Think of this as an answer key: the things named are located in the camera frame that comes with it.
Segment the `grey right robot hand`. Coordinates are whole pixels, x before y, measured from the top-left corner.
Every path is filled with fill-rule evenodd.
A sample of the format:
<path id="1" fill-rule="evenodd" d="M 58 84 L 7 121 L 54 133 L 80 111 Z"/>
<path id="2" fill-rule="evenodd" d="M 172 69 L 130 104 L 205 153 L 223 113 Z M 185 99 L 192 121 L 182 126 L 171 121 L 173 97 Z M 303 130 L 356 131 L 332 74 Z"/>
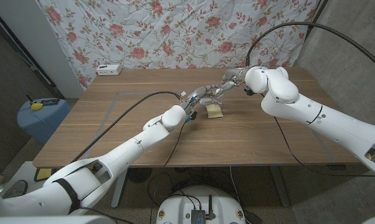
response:
<path id="1" fill-rule="evenodd" d="M 225 91 L 243 84 L 248 70 L 248 67 L 227 69 L 222 76 L 221 87 L 216 90 L 216 97 L 220 97 Z"/>

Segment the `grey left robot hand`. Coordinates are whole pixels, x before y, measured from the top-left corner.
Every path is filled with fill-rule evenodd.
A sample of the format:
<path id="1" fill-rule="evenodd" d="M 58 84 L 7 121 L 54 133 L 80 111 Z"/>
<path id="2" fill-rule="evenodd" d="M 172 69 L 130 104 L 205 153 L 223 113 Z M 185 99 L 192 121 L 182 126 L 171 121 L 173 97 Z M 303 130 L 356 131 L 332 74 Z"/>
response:
<path id="1" fill-rule="evenodd" d="M 199 104 L 206 108 L 208 118 L 221 118 L 223 113 L 221 110 L 221 96 L 216 97 L 216 90 L 219 89 L 217 85 L 201 86 L 194 90 L 185 100 L 182 100 L 182 108 L 187 117 L 186 122 L 196 119 L 197 112 L 194 107 Z"/>

